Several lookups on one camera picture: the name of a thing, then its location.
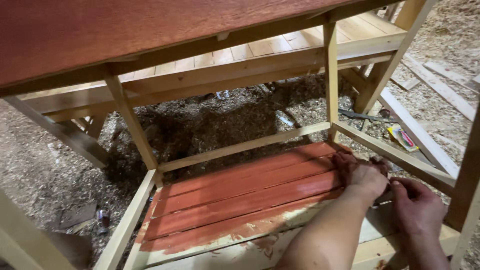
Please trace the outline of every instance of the wooden leg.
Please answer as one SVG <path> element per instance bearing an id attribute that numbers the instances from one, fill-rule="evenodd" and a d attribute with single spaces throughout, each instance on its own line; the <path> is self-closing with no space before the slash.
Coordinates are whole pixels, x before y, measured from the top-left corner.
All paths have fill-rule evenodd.
<path id="1" fill-rule="evenodd" d="M 477 110 L 462 166 L 455 184 L 455 193 L 445 218 L 461 232 L 452 258 L 452 269 L 460 269 L 460 262 L 468 248 L 480 217 L 480 110 Z"/>
<path id="2" fill-rule="evenodd" d="M 125 120 L 128 130 L 132 135 L 132 139 L 137 145 L 138 151 L 140 152 L 147 169 L 156 169 L 158 163 L 153 155 L 152 148 L 148 144 L 145 132 L 143 131 L 142 126 L 140 126 L 140 122 L 138 121 L 135 112 L 133 112 L 132 106 L 129 103 L 127 94 L 121 86 L 118 76 L 112 75 L 107 67 L 105 67 L 104 73 L 105 82 L 107 83 L 107 86 L 110 89 L 113 98 L 115 99 L 117 110 L 121 113 L 123 119 Z"/>
<path id="3" fill-rule="evenodd" d="M 338 67 L 336 53 L 336 23 L 324 25 L 325 91 L 327 98 L 327 121 L 338 120 Z M 338 143 L 338 131 L 329 128 L 328 139 Z"/>
<path id="4" fill-rule="evenodd" d="M 82 155 L 95 166 L 99 168 L 106 167 L 108 153 L 93 138 L 83 133 L 72 121 L 54 123 L 47 117 L 27 106 L 15 96 L 6 97 L 4 100 L 30 118 L 33 122 L 52 133 L 57 139 L 68 145 L 71 149 Z"/>
<path id="5" fill-rule="evenodd" d="M 365 91 L 355 101 L 355 112 L 366 114 L 370 111 L 435 3 L 436 0 L 408 0 L 405 2 L 395 24 L 408 30 L 408 33 L 389 61 L 373 65 L 367 78 Z"/>
<path id="6" fill-rule="evenodd" d="M 15 269 L 75 270 L 68 259 L 0 191 L 0 255 Z"/>

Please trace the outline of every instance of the forearm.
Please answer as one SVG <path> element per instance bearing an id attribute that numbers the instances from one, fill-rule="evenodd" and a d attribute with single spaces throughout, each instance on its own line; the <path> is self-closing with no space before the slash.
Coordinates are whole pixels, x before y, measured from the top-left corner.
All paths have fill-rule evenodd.
<path id="1" fill-rule="evenodd" d="M 409 237 L 406 252 L 411 270 L 450 270 L 440 241 L 436 237 Z"/>
<path id="2" fill-rule="evenodd" d="M 350 269 L 361 223 L 375 196 L 357 186 L 326 206 L 290 243 L 279 267 L 286 269 Z"/>

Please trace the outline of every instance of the wooden table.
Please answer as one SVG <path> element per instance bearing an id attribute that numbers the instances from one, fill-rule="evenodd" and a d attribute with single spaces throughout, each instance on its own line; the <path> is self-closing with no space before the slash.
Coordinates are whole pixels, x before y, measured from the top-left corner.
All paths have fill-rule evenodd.
<path id="1" fill-rule="evenodd" d="M 475 170 L 475 164 L 480 160 L 478 142 L 469 141 L 464 158 L 467 166 L 462 166 L 458 179 L 455 179 L 338 121 L 336 22 L 397 2 L 46 0 L 25 4 L 7 1 L 0 10 L 0 97 L 96 166 L 105 167 L 107 153 L 92 136 L 81 132 L 71 121 L 56 123 L 39 114 L 17 95 L 99 80 L 106 82 L 117 111 L 122 114 L 149 171 L 96 269 L 116 268 L 153 186 L 157 186 L 157 193 L 162 190 L 162 173 L 321 130 L 328 130 L 329 140 L 333 143 L 338 142 L 339 133 L 351 137 L 452 197 L 451 209 L 455 211 L 449 212 L 446 221 L 455 230 L 463 230 L 459 237 L 451 237 L 455 243 L 450 246 L 455 246 L 459 238 L 453 260 L 453 266 L 457 268 L 480 215 L 480 192 L 475 192 L 480 188 L 480 172 Z M 361 93 L 355 111 L 366 113 L 370 110 L 434 3 L 434 0 L 406 1 L 395 25 L 407 33 L 399 47 L 387 54 L 387 59 L 375 62 L 368 77 L 361 72 L 364 68 L 348 67 L 341 71 Z M 166 164 L 157 163 L 118 75 L 319 25 L 323 25 L 323 46 L 318 48 L 315 56 L 323 59 L 326 73 L 326 122 Z M 478 137 L 479 133 L 480 116 L 477 116 L 472 136 Z M 5 201 L 1 220 L 16 221 L 0 222 L 0 245 L 7 247 L 2 250 L 8 251 L 2 257 L 18 269 L 73 269 L 51 242 L 21 215 L 21 211 L 13 203 L 8 203 L 3 193 L 0 199 Z M 20 233 L 23 230 L 17 228 L 24 228 L 27 233 Z M 385 245 L 386 239 L 380 240 Z M 138 248 L 134 246 L 130 262 L 137 259 Z M 391 249 L 389 254 L 393 256 L 395 252 Z M 376 259 L 368 260 L 368 267 Z"/>

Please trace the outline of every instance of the red paint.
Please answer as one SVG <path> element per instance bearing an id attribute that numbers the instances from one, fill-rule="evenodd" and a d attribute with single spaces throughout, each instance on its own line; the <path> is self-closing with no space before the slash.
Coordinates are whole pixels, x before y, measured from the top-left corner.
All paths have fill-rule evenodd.
<path id="1" fill-rule="evenodd" d="M 176 183 L 170 186 L 164 186 L 160 198 L 164 199 L 222 183 L 222 181 L 225 181 L 226 179 L 225 175 L 228 174 L 234 174 L 235 181 L 238 181 L 242 178 L 255 175 L 258 171 L 273 171 L 283 167 L 306 162 L 314 158 L 332 155 L 333 153 L 342 150 L 342 146 L 339 147 L 339 145 L 330 144 L 328 142 L 319 142 L 296 147 L 279 155 L 270 156 L 218 172 L 209 173 L 207 175 L 196 177 L 194 179 Z"/>
<path id="2" fill-rule="evenodd" d="M 243 179 L 238 179 L 236 175 L 231 173 L 229 174 L 230 177 L 224 174 L 225 178 L 219 181 L 221 184 L 160 200 L 155 208 L 153 217 L 165 216 L 182 209 L 321 174 L 334 168 L 335 166 L 329 158 L 322 157 L 270 172 L 249 169 L 255 175 Z"/>
<path id="3" fill-rule="evenodd" d="M 140 250 L 146 252 L 163 250 L 164 254 L 175 254 L 194 246 L 210 244 L 218 238 L 227 235 L 231 235 L 232 240 L 241 240 L 242 238 L 251 237 L 260 233 L 279 231 L 287 227 L 285 220 L 274 217 L 287 211 L 302 209 L 312 203 L 337 198 L 341 193 L 342 190 L 330 191 L 185 232 L 171 234 L 143 243 Z"/>
<path id="4" fill-rule="evenodd" d="M 300 200 L 340 187 L 337 171 L 325 172 L 286 184 L 176 212 L 150 221 L 145 234 L 152 240 L 269 207 Z"/>

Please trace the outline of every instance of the finger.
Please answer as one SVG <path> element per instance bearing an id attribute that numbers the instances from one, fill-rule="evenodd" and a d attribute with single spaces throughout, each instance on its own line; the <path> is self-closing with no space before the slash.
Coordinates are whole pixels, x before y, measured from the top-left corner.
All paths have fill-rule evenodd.
<path id="1" fill-rule="evenodd" d="M 401 182 L 393 180 L 391 188 L 396 202 L 410 201 L 408 198 L 407 189 L 402 185 Z"/>
<path id="2" fill-rule="evenodd" d="M 392 177 L 391 180 L 399 181 L 407 189 L 407 191 L 413 193 L 417 197 L 435 195 L 435 193 L 433 193 L 427 186 L 418 181 L 401 177 Z"/>

